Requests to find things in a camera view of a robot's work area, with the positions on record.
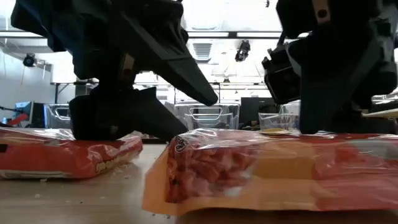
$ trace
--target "wooden table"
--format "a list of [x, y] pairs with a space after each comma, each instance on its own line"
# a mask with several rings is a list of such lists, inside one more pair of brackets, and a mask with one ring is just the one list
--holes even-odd
[[146, 145], [139, 159], [91, 180], [41, 182], [0, 180], [1, 224], [260, 224], [398, 223], [398, 213], [256, 212], [204, 210], [180, 218], [141, 209], [144, 176], [164, 146]]

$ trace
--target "snack bag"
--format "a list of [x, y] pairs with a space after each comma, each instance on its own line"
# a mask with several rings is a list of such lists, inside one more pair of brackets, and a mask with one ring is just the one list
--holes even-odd
[[141, 151], [136, 136], [76, 141], [69, 129], [0, 128], [0, 178], [89, 178], [130, 162]]
[[398, 137], [197, 129], [175, 137], [146, 175], [143, 209], [398, 208]]

